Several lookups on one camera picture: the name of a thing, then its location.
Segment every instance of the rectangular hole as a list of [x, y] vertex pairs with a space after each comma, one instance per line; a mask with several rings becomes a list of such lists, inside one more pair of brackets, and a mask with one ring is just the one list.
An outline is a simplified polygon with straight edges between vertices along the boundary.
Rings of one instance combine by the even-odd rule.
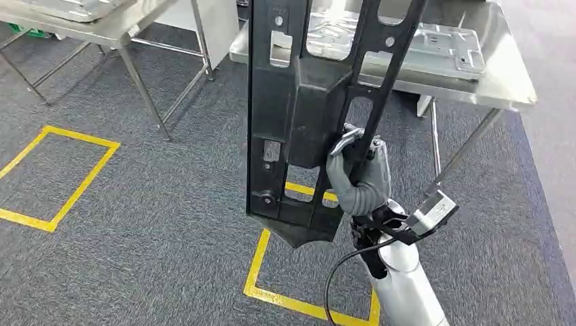
[[411, 1], [406, 0], [380, 0], [378, 20], [385, 25], [400, 24], [406, 18], [411, 3]]
[[280, 158], [280, 143], [277, 141], [264, 141], [264, 161], [278, 162]]
[[278, 68], [288, 68], [292, 53], [292, 36], [279, 31], [270, 34], [270, 64]]
[[300, 202], [311, 202], [319, 173], [319, 167], [307, 169], [288, 165], [284, 195]]
[[344, 60], [356, 33], [361, 1], [314, 0], [306, 49], [313, 56]]
[[352, 99], [346, 114], [346, 122], [356, 127], [364, 128], [372, 112], [372, 101], [364, 96]]
[[336, 195], [334, 194], [333, 189], [326, 190], [324, 197], [322, 198], [322, 205], [329, 209], [335, 209], [338, 207], [338, 201], [336, 200]]

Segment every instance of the green object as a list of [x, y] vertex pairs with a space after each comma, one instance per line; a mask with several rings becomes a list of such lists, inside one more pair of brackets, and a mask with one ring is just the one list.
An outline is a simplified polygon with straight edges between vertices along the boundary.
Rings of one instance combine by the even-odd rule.
[[[24, 30], [24, 27], [22, 26], [18, 26], [17, 24], [10, 24], [8, 23], [8, 26], [10, 26], [10, 28], [15, 32], [15, 33], [19, 33], [20, 31]], [[47, 39], [49, 37], [52, 36], [52, 34], [44, 32], [44, 31], [40, 31], [39, 29], [31, 29], [27, 35], [30, 35], [31, 37], [39, 37], [41, 39]]]

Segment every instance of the yellow tape square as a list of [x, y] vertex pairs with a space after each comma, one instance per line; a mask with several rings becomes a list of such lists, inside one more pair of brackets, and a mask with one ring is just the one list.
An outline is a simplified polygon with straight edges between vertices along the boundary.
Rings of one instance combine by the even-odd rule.
[[[303, 194], [314, 194], [314, 189], [305, 187], [303, 185], [296, 185], [290, 182], [286, 182], [285, 188], [295, 192], [301, 192]], [[324, 199], [336, 201], [336, 196], [326, 193], [324, 194]], [[266, 253], [266, 248], [268, 247], [268, 241], [270, 241], [270, 231], [268, 229], [263, 229], [256, 246], [256, 251], [254, 252], [254, 258], [252, 259], [252, 264], [250, 265], [250, 271], [248, 272], [246, 284], [244, 285], [244, 294], [249, 297], [268, 302], [270, 304], [275, 304], [286, 309], [298, 311], [302, 314], [307, 314], [308, 316], [313, 316], [318, 319], [324, 319], [327, 321], [328, 318], [326, 317], [324, 307], [315, 306], [313, 304], [309, 304], [308, 302], [292, 299], [291, 297], [256, 287], [256, 280], [258, 279], [260, 266], [264, 260], [264, 254]], [[370, 300], [370, 316], [368, 320], [348, 316], [347, 314], [342, 314], [333, 310], [330, 311], [334, 321], [343, 326], [378, 326], [380, 323], [380, 303], [378, 302], [378, 298], [376, 297], [374, 290], [372, 290], [372, 297]]]
[[108, 147], [108, 150], [102, 158], [96, 163], [94, 168], [86, 175], [86, 178], [80, 183], [80, 186], [74, 191], [72, 196], [68, 198], [68, 200], [64, 203], [64, 206], [57, 212], [57, 214], [52, 218], [50, 221], [44, 221], [41, 219], [37, 219], [34, 217], [26, 216], [20, 213], [15, 213], [11, 211], [7, 211], [5, 209], [0, 209], [0, 219], [6, 219], [8, 221], [13, 221], [15, 223], [19, 223], [22, 225], [31, 226], [32, 228], [37, 228], [40, 230], [44, 230], [47, 232], [53, 232], [58, 225], [58, 222], [64, 218], [64, 215], [70, 211], [76, 200], [82, 195], [84, 190], [90, 185], [92, 180], [94, 180], [95, 176], [100, 172], [102, 167], [108, 162], [112, 154], [118, 149], [120, 143], [116, 143], [114, 141], [108, 141], [106, 139], [90, 136], [87, 134], [81, 134], [79, 132], [74, 132], [70, 130], [65, 130], [62, 128], [54, 127], [54, 126], [44, 126], [40, 134], [34, 138], [34, 140], [24, 148], [7, 166], [5, 166], [2, 170], [0, 170], [0, 179], [2, 179], [6, 174], [8, 174], [11, 169], [13, 169], [20, 161], [28, 154], [30, 151], [36, 147], [46, 137], [48, 134], [59, 134], [61, 136], [70, 137], [73, 139], [78, 139], [81, 141], [87, 141], [89, 143], [93, 143], [96, 145], [101, 145]]

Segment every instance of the stainless steel table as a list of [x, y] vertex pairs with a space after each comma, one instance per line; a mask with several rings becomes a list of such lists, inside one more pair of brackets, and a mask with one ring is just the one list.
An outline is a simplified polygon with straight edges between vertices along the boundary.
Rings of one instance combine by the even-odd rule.
[[[124, 3], [123, 5], [119, 6], [119, 8], [116, 8], [114, 11], [112, 11], [108, 16], [105, 16], [104, 18], [91, 23], [73, 22], [70, 20], [41, 14], [31, 10], [21, 1], [2, 0], [0, 1], [1, 21], [19, 24], [21, 26], [25, 26], [28, 29], [40, 29], [45, 32], [56, 33], [59, 36], [70, 37], [84, 42], [70, 56], [66, 57], [62, 63], [34, 82], [28, 81], [26, 77], [1, 53], [0, 58], [2, 58], [13, 71], [21, 76], [21, 78], [32, 92], [38, 95], [39, 98], [45, 102], [45, 98], [37, 91], [36, 87], [51, 75], [53, 75], [57, 70], [59, 70], [59, 68], [69, 62], [74, 56], [79, 54], [83, 49], [87, 48], [88, 45], [91, 43], [96, 44], [102, 53], [104, 52], [102, 46], [117, 50], [122, 56], [122, 59], [126, 64], [132, 80], [136, 84], [138, 91], [143, 97], [144, 103], [146, 104], [151, 114], [153, 122], [158, 125], [158, 128], [160, 129], [164, 139], [169, 140], [170, 136], [168, 135], [168, 131], [164, 126], [165, 121], [172, 115], [177, 106], [183, 101], [194, 84], [202, 77], [204, 73], [209, 75], [209, 79], [213, 79], [213, 70], [210, 65], [210, 56], [206, 50], [204, 31], [202, 30], [200, 15], [198, 14], [198, 3], [197, 0], [190, 1], [192, 2], [193, 8], [193, 13], [191, 14], [194, 15], [198, 27], [198, 40], [200, 44], [199, 52], [178, 48], [168, 44], [148, 41], [145, 39], [138, 39], [135, 37], [140, 31], [145, 29], [156, 18], [158, 18], [158, 16], [160, 16], [164, 10], [166, 10], [166, 8], [173, 4], [175, 0], [128, 1], [127, 3]], [[7, 41], [0, 43], [0, 51], [18, 38], [25, 35], [25, 33], [26, 31], [23, 31], [22, 33], [14, 35]], [[204, 64], [201, 70], [185, 87], [184, 91], [178, 96], [178, 98], [170, 106], [163, 117], [160, 117], [158, 114], [154, 102], [152, 101], [152, 98], [150, 97], [149, 92], [140, 77], [140, 73], [130, 58], [128, 50], [126, 49], [127, 45], [131, 42], [144, 43], [149, 46], [155, 46], [166, 50], [189, 54], [191, 56], [200, 57], [203, 60]]]
[[[346, 10], [358, 10], [359, 3], [358, 0], [348, 0]], [[436, 178], [426, 190], [430, 194], [440, 186], [446, 175], [458, 166], [461, 158], [494, 124], [503, 110], [528, 110], [534, 107], [537, 97], [516, 41], [497, 3], [478, 0], [430, 0], [422, 22], [475, 30], [486, 62], [485, 72], [478, 81], [402, 69], [395, 83], [396, 90], [421, 95], [418, 104], [419, 116], [423, 115], [426, 108], [429, 108], [431, 113]], [[246, 24], [230, 47], [231, 60], [248, 63], [248, 37], [248, 24]], [[271, 61], [286, 64], [289, 62], [289, 54], [290, 50], [274, 46]], [[361, 84], [379, 87], [386, 69], [386, 66], [364, 63], [359, 81]], [[435, 98], [492, 107], [444, 170], [440, 166], [438, 151]]]

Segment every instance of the yellow floor tape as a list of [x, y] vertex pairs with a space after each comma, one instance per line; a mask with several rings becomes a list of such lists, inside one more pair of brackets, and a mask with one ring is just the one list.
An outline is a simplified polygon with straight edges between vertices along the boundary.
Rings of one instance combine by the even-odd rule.
[[10, 163], [8, 163], [7, 166], [5, 166], [2, 170], [0, 170], [0, 179], [4, 177], [6, 174], [8, 174], [8, 172], [10, 172], [11, 169], [13, 169], [28, 153], [30, 153], [30, 151], [34, 147], [36, 147], [36, 145], [40, 143], [40, 141], [42, 141], [42, 139], [44, 139], [44, 137], [46, 137], [50, 133], [59, 134], [62, 136], [78, 139], [81, 141], [87, 141], [89, 143], [93, 143], [96, 145], [105, 146], [108, 147], [108, 150], [106, 151], [104, 156], [98, 161], [98, 163], [96, 163], [96, 166], [94, 166], [94, 168], [92, 168], [92, 170], [88, 173], [88, 175], [86, 175], [86, 178], [84, 178], [82, 183], [80, 183], [80, 186], [74, 191], [72, 196], [68, 198], [66, 203], [64, 203], [64, 206], [62, 206], [62, 208], [57, 212], [56, 216], [54, 216], [52, 220], [44, 221], [20, 213], [0, 209], [1, 219], [7, 219], [8, 221], [13, 221], [15, 223], [27, 225], [32, 228], [37, 228], [47, 232], [53, 232], [56, 229], [58, 222], [60, 222], [64, 218], [66, 213], [70, 211], [76, 200], [78, 200], [78, 198], [82, 195], [84, 190], [86, 190], [86, 188], [90, 185], [92, 180], [94, 180], [98, 172], [102, 170], [102, 167], [104, 167], [104, 165], [106, 164], [106, 162], [108, 162], [112, 154], [114, 154], [114, 152], [120, 146], [120, 143], [116, 143], [114, 141], [108, 141], [106, 139], [90, 136], [87, 134], [81, 134], [79, 132], [65, 130], [54, 126], [45, 126], [40, 132], [40, 134], [36, 138], [34, 138], [34, 140], [30, 142], [28, 146], [26, 146], [26, 148], [24, 148]]

